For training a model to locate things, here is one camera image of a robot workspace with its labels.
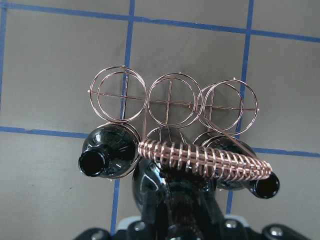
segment screw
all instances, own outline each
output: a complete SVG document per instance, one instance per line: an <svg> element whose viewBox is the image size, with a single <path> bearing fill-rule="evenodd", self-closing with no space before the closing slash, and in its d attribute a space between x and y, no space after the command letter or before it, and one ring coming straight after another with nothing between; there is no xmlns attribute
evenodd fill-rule
<svg viewBox="0 0 320 240"><path fill-rule="evenodd" d="M227 221L225 221L225 226L228 229L235 229L237 227L237 222L233 219L228 219Z"/></svg>
<svg viewBox="0 0 320 240"><path fill-rule="evenodd" d="M143 229L145 229L146 225L143 221L139 221L134 225L134 230L136 231L142 231Z"/></svg>
<svg viewBox="0 0 320 240"><path fill-rule="evenodd" d="M91 236L91 240L101 240L104 237L104 232L99 230Z"/></svg>
<svg viewBox="0 0 320 240"><path fill-rule="evenodd" d="M270 228L270 233L272 236L276 236L276 237L281 237L284 232L282 231L282 229L280 227L277 226L273 226Z"/></svg>

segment blue grout line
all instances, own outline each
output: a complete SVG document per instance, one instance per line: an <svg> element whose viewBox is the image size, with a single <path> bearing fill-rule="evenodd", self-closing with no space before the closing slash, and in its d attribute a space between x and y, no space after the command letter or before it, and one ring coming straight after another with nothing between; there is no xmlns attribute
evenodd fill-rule
<svg viewBox="0 0 320 240"><path fill-rule="evenodd" d="M246 82L247 80L253 13L254 13L254 0L249 0L248 15L246 20L246 32L245 32L245 39L244 39L243 59L242 59L242 71L241 71L241 81L243 82ZM240 94L242 99L245 100L245 86L243 84L240 87ZM242 117L240 118L236 126L236 132L239 132L241 130L241 124L242 124ZM227 202L226 202L226 210L225 210L226 214L231 214L233 196L234 196L234 192L229 190Z"/></svg>
<svg viewBox="0 0 320 240"><path fill-rule="evenodd" d="M239 33L239 34L247 33L247 30L245 28L240 28L240 27L220 26L220 25L211 25L211 24L167 20L167 19L150 19L143 16L72 10L72 9L25 5L25 4L16 4L16 3L8 3L7 5L2 3L0 4L0 8L3 8L3 9L9 8L9 9L16 9L16 10L26 10L26 11L54 13L54 14L63 14L63 15L73 15L73 16L82 16L82 17L91 17L91 18L101 18L101 19L110 19L110 20L133 21L133 22L139 22L139 23L169 25L169 26L175 26L175 27L221 31L221 32L229 32L229 33ZM304 35L297 35L297 34L290 34L290 33L251 30L251 35L320 43L320 37L304 36Z"/></svg>
<svg viewBox="0 0 320 240"><path fill-rule="evenodd" d="M129 6L129 16L130 17L133 17L135 15L135 6L136 6L136 1L130 0L130 6ZM126 34L126 44L125 44L125 55L124 55L124 65L126 67L130 66L133 31L134 31L134 21L132 19L130 19L128 21L128 28L127 28L127 34ZM122 95L123 96L127 95L126 76L125 75L123 75ZM121 99L120 116L121 117L125 116L125 114L126 114L126 102L124 101L124 98L122 98ZM120 191L120 180L116 179L114 182L114 189L113 189L112 216L111 216L111 226L110 226L110 234L111 235L114 235L116 233L119 191Z"/></svg>
<svg viewBox="0 0 320 240"><path fill-rule="evenodd" d="M6 6L8 0L3 0L2 5ZM7 27L7 9L1 9L1 22L0 22L0 109L2 97L2 81L4 73L4 57L5 57L5 41L6 41L6 27Z"/></svg>
<svg viewBox="0 0 320 240"><path fill-rule="evenodd" d="M52 131L52 130L43 130L43 129L27 130L25 128L10 127L10 126L0 126L0 132L16 133L16 134L44 135L44 136L76 138L76 139L85 139L88 136L87 133L81 133L81 132ZM273 155L288 155L288 156L297 156L297 157L320 158L320 153L316 153L316 152L288 151L288 150L283 150L283 149L262 148L262 147L253 147L252 149L256 153L260 153L260 154L273 154Z"/></svg>

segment coiled copper handle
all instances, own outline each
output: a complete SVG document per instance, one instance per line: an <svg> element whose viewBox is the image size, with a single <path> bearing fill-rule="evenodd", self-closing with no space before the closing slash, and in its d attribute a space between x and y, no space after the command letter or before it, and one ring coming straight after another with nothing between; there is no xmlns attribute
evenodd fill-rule
<svg viewBox="0 0 320 240"><path fill-rule="evenodd" d="M231 151L182 143L176 148L174 142L171 146L167 144L146 139L139 143L138 152L162 168L175 168L224 181L267 179L272 172L268 162Z"/></svg>

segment bottle mouth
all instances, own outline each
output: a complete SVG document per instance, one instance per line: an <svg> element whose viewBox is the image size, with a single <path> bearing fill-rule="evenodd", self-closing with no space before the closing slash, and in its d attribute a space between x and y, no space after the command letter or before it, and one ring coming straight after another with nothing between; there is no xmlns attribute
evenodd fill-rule
<svg viewBox="0 0 320 240"><path fill-rule="evenodd" d="M271 173L267 179L258 180L255 183L255 195L262 199L270 199L274 197L280 188L280 181L278 177Z"/></svg>
<svg viewBox="0 0 320 240"><path fill-rule="evenodd" d="M81 154L78 165L81 173L89 177L97 177L103 173L106 160L99 151L89 150Z"/></svg>

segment circular wire holder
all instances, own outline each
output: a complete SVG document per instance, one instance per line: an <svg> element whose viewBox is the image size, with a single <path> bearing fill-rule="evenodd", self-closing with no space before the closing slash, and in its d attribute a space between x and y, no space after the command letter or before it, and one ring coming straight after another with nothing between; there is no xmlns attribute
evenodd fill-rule
<svg viewBox="0 0 320 240"><path fill-rule="evenodd" d="M100 77L103 77L104 75L106 75L100 83L98 83L98 79ZM116 95L116 94L111 94L111 93L103 93L102 91L102 86L103 84L108 81L112 76L115 75L123 75L123 81L122 83L125 81L125 88L124 88L124 94L121 95ZM142 85L142 88L144 90L145 96L144 97L133 97L133 96L127 96L127 90L128 90L128 81L129 81L129 76L134 77L135 79L137 79L139 81L139 83ZM147 92L147 88L146 88L146 84L143 80L143 78L134 70L125 67L125 66L112 66L112 67L108 67L105 68L103 70L101 70L93 79L91 85L90 85L90 89L88 90L88 92L90 93L90 103L91 106L93 108L93 110L95 111L95 113L102 119L113 122L113 123L127 123L130 122L134 119L136 119L141 113L142 111L145 109L146 105L147 105L147 96L148 96L148 92ZM94 103L94 97L97 97L97 105L95 105ZM144 100L143 106L142 108L136 113L134 114L132 117L129 118L125 118L125 110L122 109L122 115L120 116L120 118L116 118L111 116L102 106L101 103L101 97L117 97L117 98L121 98L122 102L123 102L123 106L126 105L126 101L127 99L136 99L136 100Z"/></svg>
<svg viewBox="0 0 320 240"><path fill-rule="evenodd" d="M248 90L251 92L251 94L253 95L253 98L254 98L254 104L255 104L255 107L254 108L244 108L244 100L243 100L243 97L241 96L240 92L230 83L240 83L242 85L244 85L246 88L248 88ZM226 85L230 88L232 88L236 94L238 95L239 97L239 108L238 107L223 107L223 106L214 106L213 105L213 99L214 99L214 91L215 91L215 88L219 85ZM217 82L217 83L213 83L213 84L210 84L208 86L206 86L202 92L205 92L207 91L205 97L204 97L204 101L203 101L203 116L207 119L210 119L211 116L212 116L212 109L213 108L216 108L216 109L229 109L229 110L238 110L239 113L238 113L238 117L237 119L235 120L235 122L233 124L231 124L230 126L226 127L226 128L223 128L222 130L225 131L225 130L229 130L231 129L232 127L234 127L235 125L239 124L242 116L243 116L243 113L244 113L244 110L246 111L254 111L254 115L253 115L253 118L251 120L251 122L244 128L244 129L240 129L238 131L235 131L235 132L232 132L232 133L228 133L229 135L238 135L238 134L241 134L241 133L244 133L246 130L248 130L252 124L254 123L254 121L256 120L256 117L257 117L257 113L258 113L258 102L257 102L257 96L255 94L255 92L252 90L252 88L246 84L245 82L241 81L241 80L238 80L238 79L228 79L228 80L223 80L223 81L220 81L220 82ZM210 96L210 94L212 94L211 96L211 100L210 100L210 105L207 105L207 101L208 101L208 98ZM207 117L207 113L206 113L206 107L210 107L210 110L209 110L209 118ZM199 118L199 121L204 125L206 126L208 129L211 129L211 130L214 130L220 134L222 134L221 130L220 129L217 129L217 128L214 128L211 124L209 124L207 121L205 121L203 118Z"/></svg>
<svg viewBox="0 0 320 240"><path fill-rule="evenodd" d="M157 100L157 99L151 99L151 94L154 90L154 88L156 86L158 86L160 83L164 83L169 81L169 91L168 91L168 97L167 100ZM174 81L179 81L181 83L183 83L184 85L186 85L188 87L188 89L191 91L192 96L193 96L193 102L179 102L179 101L172 101L171 100L171 94L172 94L172 85ZM195 85L197 90L199 91L198 97L196 97L196 93L193 89L193 87L191 86ZM195 122L203 109L203 93L201 91L201 88L199 86L199 84L190 76L183 74L181 72L179 73L169 73L166 75L163 75L161 77L159 77L150 87L149 92L148 92L148 96L147 96L147 109L148 112L150 114L150 116L153 118L153 120L155 120L159 125L161 126L165 126L165 127L176 127L178 129L182 129L185 128L189 125L191 125L193 122ZM165 122L160 121L159 119L157 119L154 115L154 113L151 110L151 103L152 102L157 102L157 103L165 103L166 106L166 114L165 114ZM170 110L170 105L181 105L181 106L186 106L189 109L192 107L192 110L190 112L190 114L182 121L178 122L178 123L168 123L168 118L169 118L169 110Z"/></svg>
<svg viewBox="0 0 320 240"><path fill-rule="evenodd" d="M252 181L267 179L271 165L257 158L197 145L179 147L172 142L146 139L138 145L138 153L144 158L160 164L161 168L172 168L178 171L191 172L204 178L224 181Z"/></svg>

